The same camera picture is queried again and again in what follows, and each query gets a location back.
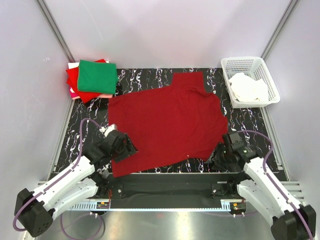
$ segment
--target crumpled white cloth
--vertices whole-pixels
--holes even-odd
[[[243,72],[239,72],[231,77],[229,82],[239,102],[267,102],[269,100],[268,86],[263,79],[255,81]]]

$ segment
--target stack of folded clothes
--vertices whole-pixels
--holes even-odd
[[[68,67],[66,83],[72,99],[87,103],[94,98],[110,99],[116,93],[118,76],[114,63],[104,59],[95,62],[80,60],[69,63]]]

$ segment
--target robotic arm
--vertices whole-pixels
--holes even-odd
[[[83,199],[106,195],[108,182],[97,171],[112,159],[120,162],[137,152],[130,138],[114,124],[104,136],[47,183],[18,193],[14,215],[20,212],[17,219],[32,237],[43,234],[60,214]]]
[[[256,147],[246,146],[238,132],[225,134],[223,140],[210,159],[217,168],[238,172],[238,176],[221,191],[250,202],[269,223],[275,240],[312,239],[316,233],[315,210],[303,206],[286,190]]]

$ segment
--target green folded cloth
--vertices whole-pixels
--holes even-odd
[[[114,63],[80,60],[77,87],[81,92],[115,94],[118,82]]]

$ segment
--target red shirt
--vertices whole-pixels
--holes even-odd
[[[174,73],[170,86],[111,98],[108,118],[138,149],[112,161],[115,177],[188,158],[207,160],[228,131],[220,100],[205,91],[202,72]]]

